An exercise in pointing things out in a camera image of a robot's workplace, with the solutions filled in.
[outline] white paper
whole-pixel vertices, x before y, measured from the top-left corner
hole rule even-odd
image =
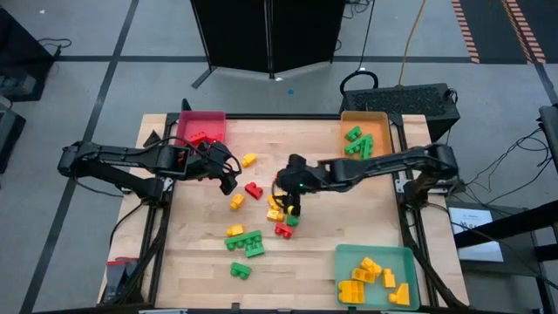
[[[492,222],[492,215],[489,210],[468,208],[449,208],[449,210],[452,222],[469,228],[479,227]],[[454,234],[465,230],[454,224],[452,224],[452,229]],[[458,249],[458,255],[459,259],[464,261],[504,262],[500,244],[494,241]]]

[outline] yellow cable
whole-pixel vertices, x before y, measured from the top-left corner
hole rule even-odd
[[[401,85],[403,80],[403,71],[405,70],[405,61],[407,60],[407,52],[409,51],[409,44],[411,43],[412,34],[414,34],[417,24],[419,23],[420,16],[422,16],[422,10],[425,8],[426,0],[422,0],[420,5],[420,10],[418,10],[417,18],[415,18],[415,24],[412,25],[411,34],[407,38],[407,45],[405,46],[405,55],[403,55],[403,62],[401,62],[401,73],[399,74],[398,85]]]

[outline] wooden tabletop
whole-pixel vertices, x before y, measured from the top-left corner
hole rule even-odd
[[[137,147],[152,130],[163,134],[165,118],[164,114],[144,116]],[[429,143],[424,116],[406,116],[404,121],[409,147]],[[244,185],[253,181],[267,197],[276,172],[285,167],[290,154],[302,155],[310,165],[338,158],[339,138],[337,120],[228,120],[226,145],[231,153],[239,159],[248,153],[258,157],[254,166],[243,169],[236,178],[238,187],[233,194],[245,195]],[[150,176],[141,169],[131,172]],[[390,175],[362,181],[344,194],[305,195],[301,223],[290,240],[277,237],[275,224],[266,220],[269,206],[265,197],[257,201],[246,195],[241,209],[233,212],[229,207],[232,195],[223,195],[218,186],[218,181],[209,180],[177,182],[156,307],[230,308],[232,303],[240,303],[243,309],[342,309],[336,298],[335,247],[341,243],[402,245]],[[438,196],[431,196],[430,202],[445,205]],[[135,195],[126,196],[119,218],[138,203]],[[146,213],[143,208],[120,226],[109,260],[139,255]],[[424,208],[422,213],[432,266],[456,297],[468,304],[447,213],[437,208]],[[263,256],[247,259],[243,249],[227,250],[225,232],[236,223],[243,224],[246,231],[262,231]],[[230,276],[232,262],[252,267],[250,278],[242,281]],[[417,267],[417,272],[422,303],[428,304],[422,269]],[[144,296],[150,279],[149,268]]]

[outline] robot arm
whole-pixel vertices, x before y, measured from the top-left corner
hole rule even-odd
[[[235,177],[242,172],[240,164],[220,142],[203,142],[198,147],[159,145],[165,140],[146,149],[101,146],[79,141],[64,147],[58,171],[71,178],[92,176],[110,182],[117,188],[128,188],[143,201],[162,201],[163,180],[143,179],[115,166],[140,167],[152,174],[178,181],[219,179],[221,191],[225,195],[229,195],[236,187]],[[235,171],[229,166],[227,161],[231,158],[235,159],[239,170]]]
[[[416,207],[426,203],[428,190],[438,180],[451,179],[459,172],[453,150],[445,145],[416,147],[368,160],[320,160],[317,167],[307,166],[302,156],[292,154],[287,167],[277,173],[275,181],[287,194],[274,198],[285,213],[299,216],[300,195],[320,191],[346,192],[362,179],[407,169],[422,172],[404,186],[405,202]]]

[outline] teal tray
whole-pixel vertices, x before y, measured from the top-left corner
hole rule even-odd
[[[417,286],[417,273],[415,271],[414,257],[408,248],[376,247],[365,245],[339,244],[335,249],[335,286],[336,296],[339,294],[339,283],[343,280],[351,280],[350,274],[353,269],[360,266],[365,257],[371,258],[375,263],[390,268],[395,275],[396,287],[400,283],[409,284],[409,297],[411,306],[402,306],[391,303],[388,295],[395,289],[384,288],[384,279],[380,275],[375,283],[364,283],[364,303],[344,304],[356,306],[358,309],[377,310],[417,310],[420,306],[419,287]]]

